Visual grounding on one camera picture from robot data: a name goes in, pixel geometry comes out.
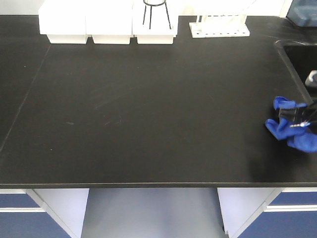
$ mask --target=blue cabinet door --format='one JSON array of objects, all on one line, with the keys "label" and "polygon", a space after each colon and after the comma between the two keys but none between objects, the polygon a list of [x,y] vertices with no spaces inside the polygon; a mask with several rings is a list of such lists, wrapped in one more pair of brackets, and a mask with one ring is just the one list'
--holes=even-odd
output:
[{"label": "blue cabinet door", "polygon": [[317,192],[282,192],[270,203],[270,206],[316,204]]},{"label": "blue cabinet door", "polygon": [[39,207],[28,194],[0,194],[0,208],[4,207]]},{"label": "blue cabinet door", "polygon": [[45,212],[1,212],[0,238],[70,238],[70,236]]},{"label": "blue cabinet door", "polygon": [[263,212],[239,238],[316,238],[317,211]]}]

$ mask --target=metal ring stand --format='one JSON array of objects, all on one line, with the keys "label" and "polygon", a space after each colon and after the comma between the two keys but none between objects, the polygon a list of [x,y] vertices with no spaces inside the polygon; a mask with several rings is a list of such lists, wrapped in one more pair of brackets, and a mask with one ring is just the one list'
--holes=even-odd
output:
[{"label": "metal ring stand", "polygon": [[150,4],[147,3],[147,0],[143,0],[144,4],[145,4],[145,8],[144,8],[144,15],[143,15],[143,25],[144,25],[144,21],[145,21],[145,13],[147,11],[147,6],[150,6],[150,27],[149,29],[151,29],[151,22],[152,22],[152,7],[153,6],[161,6],[161,5],[165,5],[165,9],[166,9],[166,15],[167,15],[167,19],[168,19],[168,23],[169,23],[169,28],[172,29],[170,27],[170,21],[169,21],[169,15],[168,15],[168,10],[167,10],[167,5],[166,5],[166,0],[162,0],[162,3],[159,4]]}]

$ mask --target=blue nitrile glove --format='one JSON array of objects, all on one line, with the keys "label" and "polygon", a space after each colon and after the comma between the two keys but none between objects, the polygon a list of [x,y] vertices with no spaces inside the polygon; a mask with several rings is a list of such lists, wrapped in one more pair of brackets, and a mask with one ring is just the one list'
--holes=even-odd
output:
[{"label": "blue nitrile glove", "polygon": [[307,106],[306,103],[296,103],[295,101],[290,101],[287,98],[277,96],[273,101],[273,107],[275,110],[279,108],[289,109],[289,108],[302,108]]},{"label": "blue nitrile glove", "polygon": [[317,152],[317,135],[306,132],[287,139],[287,145],[304,152]]},{"label": "blue nitrile glove", "polygon": [[304,127],[290,127],[293,124],[285,118],[280,118],[279,123],[273,119],[268,119],[265,122],[268,130],[275,136],[277,140],[284,140],[290,136],[302,135],[306,132]]},{"label": "blue nitrile glove", "polygon": [[[273,101],[276,110],[305,107],[305,103],[297,104],[284,97],[276,97]],[[265,122],[268,130],[276,137],[277,140],[287,139],[290,147],[296,148],[304,152],[317,152],[317,135],[310,132],[306,127],[290,127],[293,122],[286,118],[279,118],[279,123],[273,119]]]}]

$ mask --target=blue container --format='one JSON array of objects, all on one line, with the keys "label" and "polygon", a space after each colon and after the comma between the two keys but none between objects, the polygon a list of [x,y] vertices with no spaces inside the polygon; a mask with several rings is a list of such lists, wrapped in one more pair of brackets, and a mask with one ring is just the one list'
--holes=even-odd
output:
[{"label": "blue container", "polygon": [[286,17],[297,26],[317,27],[317,0],[293,0]]}]

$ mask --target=white plastic container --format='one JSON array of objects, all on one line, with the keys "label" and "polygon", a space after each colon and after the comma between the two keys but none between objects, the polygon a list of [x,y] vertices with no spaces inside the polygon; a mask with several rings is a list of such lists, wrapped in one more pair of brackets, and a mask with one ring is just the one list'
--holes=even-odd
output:
[{"label": "white plastic container", "polygon": [[52,44],[85,44],[85,8],[83,0],[46,0],[39,9],[40,33]]},{"label": "white plastic container", "polygon": [[149,29],[150,7],[147,6],[143,24],[145,4],[142,0],[134,3],[133,34],[137,37],[138,44],[173,44],[174,37],[177,35],[178,13],[176,6],[172,4],[173,1],[170,0],[166,3],[171,29],[164,4],[152,8],[151,29]]},{"label": "white plastic container", "polygon": [[90,0],[86,33],[96,44],[129,44],[132,35],[132,0]]}]

